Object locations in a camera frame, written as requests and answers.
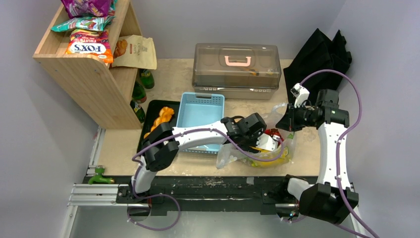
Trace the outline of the light blue plastic basket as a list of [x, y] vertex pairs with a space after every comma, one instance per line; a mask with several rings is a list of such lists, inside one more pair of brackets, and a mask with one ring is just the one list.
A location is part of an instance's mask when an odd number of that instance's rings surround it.
[[224, 118], [225, 97], [220, 94], [184, 92], [176, 127], [173, 128], [179, 150], [217, 154], [227, 141]]

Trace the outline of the teal snack bag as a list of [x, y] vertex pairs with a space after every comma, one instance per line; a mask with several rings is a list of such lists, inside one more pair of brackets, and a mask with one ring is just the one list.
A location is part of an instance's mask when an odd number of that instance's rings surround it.
[[115, 16], [106, 17], [75, 17], [63, 23], [54, 25], [51, 30], [54, 32], [67, 32], [76, 29], [101, 32], [105, 27], [112, 23]]

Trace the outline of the smoky clear storage box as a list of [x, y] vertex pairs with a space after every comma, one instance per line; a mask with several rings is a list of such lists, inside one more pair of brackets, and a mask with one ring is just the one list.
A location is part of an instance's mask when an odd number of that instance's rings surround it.
[[[224, 56], [251, 56], [249, 67], [227, 66]], [[192, 86], [196, 92], [221, 94], [229, 99], [269, 100], [282, 75], [275, 45], [197, 43]]]

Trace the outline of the black fabric tote bag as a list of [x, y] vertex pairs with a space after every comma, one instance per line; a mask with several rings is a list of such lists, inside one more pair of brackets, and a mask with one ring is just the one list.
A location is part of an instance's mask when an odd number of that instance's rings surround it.
[[[311, 73], [321, 69], [347, 73], [352, 63], [352, 55], [346, 50], [346, 44], [346, 38], [340, 30], [332, 40], [319, 29], [313, 32], [291, 64], [283, 70], [289, 103], [295, 101], [291, 88]], [[313, 76], [303, 84], [310, 92], [309, 101], [314, 104], [321, 89], [337, 90], [342, 79], [343, 77], [328, 72]]]

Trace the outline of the orange twisted bread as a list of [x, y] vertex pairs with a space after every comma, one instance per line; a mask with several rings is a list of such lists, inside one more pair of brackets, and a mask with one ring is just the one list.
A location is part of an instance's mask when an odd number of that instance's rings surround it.
[[175, 111], [174, 109], [170, 108], [170, 107], [163, 107], [160, 112], [159, 112], [159, 116], [158, 118], [155, 119], [153, 126], [151, 127], [150, 131], [148, 133], [146, 133], [143, 138], [146, 138], [153, 130], [155, 130], [155, 128], [164, 123], [164, 122], [169, 122], [172, 118], [172, 116], [174, 115]]

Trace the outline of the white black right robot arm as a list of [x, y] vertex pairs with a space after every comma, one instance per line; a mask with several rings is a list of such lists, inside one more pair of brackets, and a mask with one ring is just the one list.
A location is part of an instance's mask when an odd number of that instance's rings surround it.
[[279, 198], [285, 202], [296, 198], [300, 214], [341, 224], [355, 208], [359, 195], [351, 191], [346, 174], [346, 136], [349, 128], [349, 112], [339, 108], [339, 93], [330, 89], [319, 91], [315, 105], [306, 106], [309, 91], [297, 85], [291, 89], [295, 102], [287, 107], [286, 114], [276, 128], [290, 132], [304, 127], [315, 127], [320, 141], [320, 169], [315, 184], [303, 178], [286, 175], [278, 188]]

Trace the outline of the green glass bottle red label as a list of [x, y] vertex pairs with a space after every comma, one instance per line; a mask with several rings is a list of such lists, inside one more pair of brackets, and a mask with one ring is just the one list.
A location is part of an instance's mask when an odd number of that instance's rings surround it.
[[144, 103], [147, 100], [147, 94], [144, 87], [137, 81], [134, 83], [132, 100], [138, 103]]

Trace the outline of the purple snack bag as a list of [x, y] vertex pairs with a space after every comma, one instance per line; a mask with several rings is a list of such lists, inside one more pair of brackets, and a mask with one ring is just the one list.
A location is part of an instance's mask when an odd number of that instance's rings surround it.
[[61, 0], [70, 19], [75, 17], [108, 15], [113, 0]]

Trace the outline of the aluminium frame rail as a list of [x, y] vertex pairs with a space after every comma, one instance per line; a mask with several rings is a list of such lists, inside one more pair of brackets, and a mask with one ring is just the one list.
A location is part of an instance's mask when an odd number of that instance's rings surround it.
[[[94, 137], [94, 145], [90, 155], [88, 165], [88, 178], [93, 176], [94, 168], [102, 149], [103, 140], [106, 130], [98, 127], [98, 131]], [[147, 209], [148, 203], [117, 203], [119, 197], [118, 189], [126, 187], [126, 184], [74, 184], [67, 203], [66, 219], [61, 229], [60, 238], [69, 238], [72, 227], [77, 215], [77, 209], [82, 206], [86, 207], [125, 207], [125, 208], [142, 208]]]

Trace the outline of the black table front rail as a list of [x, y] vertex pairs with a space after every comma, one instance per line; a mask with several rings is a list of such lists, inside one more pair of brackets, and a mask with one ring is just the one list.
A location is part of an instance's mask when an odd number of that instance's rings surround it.
[[130, 177], [116, 176], [117, 203], [148, 203], [147, 209], [129, 208], [139, 216], [149, 211], [152, 216], [168, 212], [256, 212], [278, 215], [285, 219], [299, 216], [298, 201], [282, 191], [284, 177], [210, 177], [156, 176], [150, 190], [135, 197]]

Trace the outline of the Fox's candy bag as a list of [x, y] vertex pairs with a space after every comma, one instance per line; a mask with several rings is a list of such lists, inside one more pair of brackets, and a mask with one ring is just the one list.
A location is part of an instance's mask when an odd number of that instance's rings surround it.
[[73, 30], [65, 53], [95, 55], [104, 63], [113, 63], [107, 29], [102, 32]]

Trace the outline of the wooden shelf unit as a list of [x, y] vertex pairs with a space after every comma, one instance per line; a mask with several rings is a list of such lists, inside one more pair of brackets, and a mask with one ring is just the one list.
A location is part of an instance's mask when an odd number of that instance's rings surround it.
[[94, 55], [67, 55], [69, 33], [51, 31], [68, 20], [60, 5], [38, 44], [33, 59], [93, 119], [105, 129], [140, 129], [130, 107], [137, 70], [110, 67]]

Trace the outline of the clear plastic grocery bag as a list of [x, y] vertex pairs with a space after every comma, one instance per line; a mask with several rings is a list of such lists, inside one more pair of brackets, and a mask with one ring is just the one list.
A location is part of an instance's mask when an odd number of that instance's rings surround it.
[[277, 167], [291, 162], [297, 145], [297, 135], [295, 132], [275, 127], [283, 117], [279, 110], [286, 108], [287, 103], [281, 103], [275, 105], [269, 113], [262, 114], [267, 129], [257, 139], [255, 146], [248, 146], [243, 149], [246, 153], [257, 158], [256, 160], [244, 155], [229, 143], [220, 147], [216, 158], [216, 168], [222, 169], [235, 161], [241, 161], [256, 168]]

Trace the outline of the dark green tray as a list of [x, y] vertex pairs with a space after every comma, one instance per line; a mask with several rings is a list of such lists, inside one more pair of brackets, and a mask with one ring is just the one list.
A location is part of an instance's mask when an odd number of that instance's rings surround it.
[[142, 147], [142, 141], [144, 138], [144, 135], [151, 131], [151, 127], [154, 125], [154, 121], [156, 118], [159, 117], [159, 112], [163, 107], [169, 107], [174, 110], [174, 115], [171, 117], [171, 120], [169, 121], [169, 124], [171, 127], [175, 127], [177, 123], [177, 116], [180, 108], [180, 102], [179, 101], [168, 101], [168, 100], [152, 100], [149, 102], [145, 121], [143, 124], [142, 132], [140, 135], [138, 147], [137, 147], [137, 153], [141, 151]]

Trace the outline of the red lychee bunch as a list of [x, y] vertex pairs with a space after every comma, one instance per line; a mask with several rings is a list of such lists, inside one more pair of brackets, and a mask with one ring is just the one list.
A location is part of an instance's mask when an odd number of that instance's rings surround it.
[[266, 129], [264, 133], [269, 135], [273, 140], [277, 142], [284, 141], [284, 138], [282, 137], [282, 135], [280, 134], [277, 128]]

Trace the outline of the beige cassava chips bag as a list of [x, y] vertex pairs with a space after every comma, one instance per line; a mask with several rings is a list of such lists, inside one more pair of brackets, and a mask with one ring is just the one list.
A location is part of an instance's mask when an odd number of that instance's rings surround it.
[[140, 35], [119, 37], [113, 53], [113, 67], [157, 69], [153, 38]]

